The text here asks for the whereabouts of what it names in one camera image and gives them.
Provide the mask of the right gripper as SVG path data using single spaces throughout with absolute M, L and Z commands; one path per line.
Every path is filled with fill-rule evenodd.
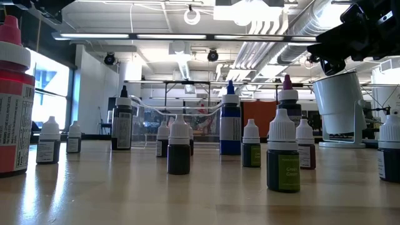
M 341 72 L 345 60 L 375 61 L 400 56 L 400 0 L 354 0 L 340 16 L 341 25 L 316 37 L 307 51 L 320 59 L 327 76 Z

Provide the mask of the large violet food coloring bottle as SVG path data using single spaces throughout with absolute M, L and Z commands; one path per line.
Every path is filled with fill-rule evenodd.
M 293 89 L 290 75 L 285 75 L 282 90 L 277 94 L 278 109 L 286 109 L 287 115 L 298 127 L 302 119 L 301 105 L 298 104 L 298 91 Z

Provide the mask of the small dark red dropper bottle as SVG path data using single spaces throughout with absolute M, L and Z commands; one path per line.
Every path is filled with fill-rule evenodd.
M 314 170 L 316 168 L 316 147 L 313 129 L 307 119 L 301 119 L 296 128 L 298 143 L 299 165 L 301 169 Z

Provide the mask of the small dark blue dropper bottle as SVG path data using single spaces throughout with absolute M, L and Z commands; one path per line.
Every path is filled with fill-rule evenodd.
M 387 115 L 379 128 L 377 164 L 380 179 L 400 183 L 400 117 L 397 115 Z

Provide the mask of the small grass green dropper bottle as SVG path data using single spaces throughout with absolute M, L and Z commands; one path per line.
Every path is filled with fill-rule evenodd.
M 295 123 L 286 109 L 277 109 L 267 139 L 268 189 L 281 193 L 300 191 L 300 165 Z

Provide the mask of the large blue food coloring bottle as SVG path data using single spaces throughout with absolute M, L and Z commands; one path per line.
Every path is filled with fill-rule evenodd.
M 221 102 L 219 152 L 220 155 L 240 155 L 242 138 L 240 100 L 231 80 L 226 90 L 227 93 L 222 96 Z

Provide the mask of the clear plastic bin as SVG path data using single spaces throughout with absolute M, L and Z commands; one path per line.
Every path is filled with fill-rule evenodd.
M 170 126 L 176 115 L 182 114 L 191 126 L 197 148 L 216 148 L 219 142 L 219 99 L 200 97 L 149 97 L 132 95 L 132 146 L 155 148 L 158 128 Z

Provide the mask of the large black food coloring bottle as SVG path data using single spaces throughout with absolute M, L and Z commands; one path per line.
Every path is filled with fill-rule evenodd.
M 111 149 L 130 150 L 133 108 L 125 85 L 121 89 L 120 96 L 116 98 L 112 113 Z

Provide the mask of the large red food coloring bottle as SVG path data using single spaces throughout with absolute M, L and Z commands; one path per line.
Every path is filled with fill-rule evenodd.
M 0 25 L 0 178 L 28 168 L 35 85 L 26 73 L 30 65 L 18 19 L 7 15 Z

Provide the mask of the long ceiling light bar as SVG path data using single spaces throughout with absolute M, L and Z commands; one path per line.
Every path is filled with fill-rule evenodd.
M 55 40 L 130 40 L 130 41 L 249 41 L 273 43 L 317 43 L 314 36 L 276 34 L 180 34 L 180 33 L 61 33 L 53 32 Z

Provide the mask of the large bright window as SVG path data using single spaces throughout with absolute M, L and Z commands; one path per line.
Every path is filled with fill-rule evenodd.
M 66 126 L 69 75 L 71 70 L 33 50 L 31 67 L 27 71 L 35 78 L 35 95 L 32 120 L 39 128 L 55 117 L 60 129 Z

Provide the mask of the silver ventilation duct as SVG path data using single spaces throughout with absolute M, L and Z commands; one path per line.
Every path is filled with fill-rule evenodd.
M 332 1 L 350 0 L 314 0 L 300 15 L 293 25 L 289 26 L 287 35 L 318 36 L 342 22 L 340 16 L 350 7 L 350 4 L 332 4 Z M 291 64 L 307 53 L 306 46 L 280 45 L 277 55 L 278 64 Z

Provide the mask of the orange partition wall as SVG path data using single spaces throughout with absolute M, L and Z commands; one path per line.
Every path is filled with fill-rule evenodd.
M 241 102 L 242 129 L 247 125 L 248 119 L 254 119 L 260 137 L 266 139 L 269 123 L 276 115 L 276 106 L 276 101 Z

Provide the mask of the black aluminium table frame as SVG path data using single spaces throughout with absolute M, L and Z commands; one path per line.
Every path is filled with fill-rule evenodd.
M 103 134 L 83 134 L 81 136 L 83 141 L 111 141 L 110 135 Z M 39 140 L 39 134 L 31 135 L 30 144 L 37 144 Z M 132 146 L 134 144 L 147 144 L 155 142 L 156 135 L 155 134 L 143 134 L 143 135 L 134 135 L 132 137 Z M 215 143 L 217 146 L 219 145 L 219 137 L 217 136 L 195 136 L 195 143 Z M 377 149 L 378 141 L 365 139 L 363 143 L 366 145 L 366 148 Z

